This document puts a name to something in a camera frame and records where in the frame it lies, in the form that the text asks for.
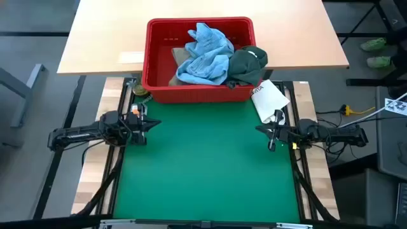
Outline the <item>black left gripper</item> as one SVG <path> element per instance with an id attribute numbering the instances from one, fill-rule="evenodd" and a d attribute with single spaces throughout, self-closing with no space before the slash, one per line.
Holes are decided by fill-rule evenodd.
<path id="1" fill-rule="evenodd" d="M 153 127 L 157 126 L 161 122 L 161 120 L 149 118 L 146 117 L 146 115 L 138 117 L 137 115 L 132 114 L 131 110 L 129 110 L 129 112 L 125 115 L 125 124 L 127 125 L 127 129 L 130 133 L 130 144 L 145 145 L 145 131 L 150 131 Z"/>

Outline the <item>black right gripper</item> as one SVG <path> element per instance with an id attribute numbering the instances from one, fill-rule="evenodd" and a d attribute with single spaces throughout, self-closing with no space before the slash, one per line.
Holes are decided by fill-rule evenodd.
<path id="1" fill-rule="evenodd" d="M 286 143 L 294 150 L 299 149 L 299 130 L 290 125 L 280 124 L 281 121 L 285 120 L 285 114 L 282 110 L 276 109 L 273 116 L 275 117 L 274 121 L 255 127 L 256 130 L 270 137 L 268 149 L 275 151 L 277 141 Z"/>

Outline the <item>dark green sweatshirt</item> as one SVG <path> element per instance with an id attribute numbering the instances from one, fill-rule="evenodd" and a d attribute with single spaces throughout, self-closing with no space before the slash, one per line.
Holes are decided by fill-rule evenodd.
<path id="1" fill-rule="evenodd" d="M 224 84 L 233 89 L 236 86 L 257 86 L 268 63 L 267 53 L 257 46 L 245 46 L 235 51 L 229 59 L 228 76 Z"/>

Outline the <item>light blue denim jeans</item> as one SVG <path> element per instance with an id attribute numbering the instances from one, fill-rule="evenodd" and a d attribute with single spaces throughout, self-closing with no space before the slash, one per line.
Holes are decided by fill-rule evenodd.
<path id="1" fill-rule="evenodd" d="M 203 22 L 188 34 L 194 39 L 184 46 L 190 56 L 177 68 L 176 78 L 194 85 L 221 85 L 228 76 L 234 46 L 221 31 Z"/>

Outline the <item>red plastic laundry bin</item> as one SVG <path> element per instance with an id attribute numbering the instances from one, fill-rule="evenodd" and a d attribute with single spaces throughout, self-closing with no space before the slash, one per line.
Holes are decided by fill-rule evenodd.
<path id="1" fill-rule="evenodd" d="M 172 49 L 193 41 L 188 31 L 195 29 L 198 22 L 220 30 L 235 48 L 256 44 L 252 20 L 247 17 L 152 19 L 147 24 L 143 87 L 160 103 L 246 101 L 253 86 L 230 89 L 226 85 L 169 85 L 177 70 Z"/>

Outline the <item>orange and white box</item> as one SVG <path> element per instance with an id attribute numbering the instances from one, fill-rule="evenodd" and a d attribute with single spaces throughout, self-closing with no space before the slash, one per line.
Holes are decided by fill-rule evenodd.
<path id="1" fill-rule="evenodd" d="M 147 106 L 143 103 L 136 103 L 131 105 L 131 113 L 141 117 L 143 115 L 147 115 Z"/>

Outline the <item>small pineapple plant ornament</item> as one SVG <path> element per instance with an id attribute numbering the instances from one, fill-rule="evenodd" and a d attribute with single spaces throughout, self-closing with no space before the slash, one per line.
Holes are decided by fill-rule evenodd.
<path id="1" fill-rule="evenodd" d="M 135 96 L 135 101 L 145 104 L 149 102 L 153 96 L 150 92 L 148 92 L 139 81 L 131 80 L 127 83 L 127 85 L 131 88 L 132 93 Z"/>

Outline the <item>green table mat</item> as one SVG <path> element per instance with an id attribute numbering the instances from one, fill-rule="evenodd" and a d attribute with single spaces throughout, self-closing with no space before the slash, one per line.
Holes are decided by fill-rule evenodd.
<path id="1" fill-rule="evenodd" d="M 251 101 L 147 107 L 159 124 L 125 150 L 115 218 L 300 220 L 289 150 L 268 149 Z"/>

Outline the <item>white paper label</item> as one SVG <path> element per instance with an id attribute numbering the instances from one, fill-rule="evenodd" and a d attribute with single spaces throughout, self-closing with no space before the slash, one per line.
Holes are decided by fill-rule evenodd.
<path id="1" fill-rule="evenodd" d="M 144 52 L 121 52 L 118 57 L 119 64 L 139 64 L 144 62 Z"/>

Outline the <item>tan folded garment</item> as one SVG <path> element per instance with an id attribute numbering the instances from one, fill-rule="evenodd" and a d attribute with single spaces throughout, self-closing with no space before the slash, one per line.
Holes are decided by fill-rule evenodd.
<path id="1" fill-rule="evenodd" d="M 190 58 L 190 53 L 185 48 L 173 48 L 172 55 L 177 64 L 177 67 L 182 65 L 185 60 Z M 182 85 L 187 85 L 187 83 L 179 80 L 176 75 L 173 75 L 173 77 L 169 81 L 170 87 L 182 86 Z"/>

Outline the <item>light wooden table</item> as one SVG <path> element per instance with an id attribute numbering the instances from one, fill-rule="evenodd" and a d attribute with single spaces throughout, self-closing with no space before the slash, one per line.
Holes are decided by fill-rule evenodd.
<path id="1" fill-rule="evenodd" d="M 121 52 L 144 52 L 154 18 L 248 17 L 268 68 L 348 67 L 322 0 L 81 0 L 57 72 L 136 73 Z"/>

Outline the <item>dark grey box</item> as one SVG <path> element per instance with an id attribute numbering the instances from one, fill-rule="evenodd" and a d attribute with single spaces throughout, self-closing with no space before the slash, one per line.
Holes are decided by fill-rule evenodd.
<path id="1" fill-rule="evenodd" d="M 396 222 L 399 180 L 372 169 L 333 181 L 340 219 L 385 226 Z"/>

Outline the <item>grey cabinet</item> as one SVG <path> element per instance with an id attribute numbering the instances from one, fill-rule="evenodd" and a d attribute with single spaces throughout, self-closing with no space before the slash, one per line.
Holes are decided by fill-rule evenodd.
<path id="1" fill-rule="evenodd" d="M 407 116 L 385 110 L 385 98 L 392 99 L 388 88 L 376 89 L 376 106 L 383 110 L 376 116 L 378 169 L 407 180 Z M 407 102 L 407 97 L 400 101 Z"/>

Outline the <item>white logo sign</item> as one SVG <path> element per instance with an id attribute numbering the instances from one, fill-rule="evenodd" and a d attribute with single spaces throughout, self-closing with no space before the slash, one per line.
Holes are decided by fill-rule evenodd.
<path id="1" fill-rule="evenodd" d="M 392 99 L 385 98 L 385 110 L 407 116 L 407 102 L 394 102 Z"/>

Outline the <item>green shoe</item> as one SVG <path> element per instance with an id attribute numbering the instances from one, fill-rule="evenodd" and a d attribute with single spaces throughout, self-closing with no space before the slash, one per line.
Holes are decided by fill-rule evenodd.
<path id="1" fill-rule="evenodd" d="M 384 67 L 389 67 L 392 63 L 391 57 L 381 56 L 381 57 L 370 57 L 366 60 L 368 67 L 373 69 L 380 69 Z"/>
<path id="2" fill-rule="evenodd" d="M 387 40 L 385 38 L 377 38 L 366 41 L 360 45 L 361 50 L 365 52 L 373 52 L 381 50 L 386 46 Z"/>

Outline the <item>grey metal table leg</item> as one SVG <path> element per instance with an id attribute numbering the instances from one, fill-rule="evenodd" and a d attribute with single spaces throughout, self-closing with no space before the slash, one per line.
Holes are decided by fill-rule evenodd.
<path id="1" fill-rule="evenodd" d="M 46 67 L 43 64 L 36 64 L 28 80 L 23 82 L 3 68 L 0 68 L 0 85 L 5 86 L 22 98 L 15 110 L 15 115 L 10 124 L 11 128 L 19 128 L 23 125 L 26 111 L 34 93 L 34 85 L 36 84 L 37 78 L 45 71 Z"/>

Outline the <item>person's leg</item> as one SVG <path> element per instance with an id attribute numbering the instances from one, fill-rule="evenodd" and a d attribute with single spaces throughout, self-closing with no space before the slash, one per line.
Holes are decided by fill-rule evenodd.
<path id="1" fill-rule="evenodd" d="M 399 45 L 404 40 L 407 40 L 407 27 L 388 33 L 385 39 L 387 45 Z M 390 59 L 397 68 L 407 67 L 407 50 L 399 48 L 397 54 Z"/>

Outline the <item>black desk frame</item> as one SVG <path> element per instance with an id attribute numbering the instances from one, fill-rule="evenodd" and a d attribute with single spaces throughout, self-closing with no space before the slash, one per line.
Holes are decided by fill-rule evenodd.
<path id="1" fill-rule="evenodd" d="M 380 5 L 381 0 L 322 0 L 324 3 L 366 3 L 372 4 L 372 7 L 363 15 L 363 17 L 356 23 L 350 32 L 341 33 L 337 32 L 338 38 L 342 38 L 341 45 L 343 45 L 349 38 L 379 38 L 385 37 L 385 32 L 355 32 L 357 28 L 364 22 L 369 14 L 376 10 L 384 24 L 387 32 L 393 31 L 389 19 L 387 18 L 383 8 Z M 407 83 L 407 80 L 400 80 L 399 78 L 407 74 L 407 67 L 395 69 L 388 75 L 380 79 L 357 79 L 349 78 L 346 80 L 346 86 L 349 87 L 395 87 L 399 84 Z"/>

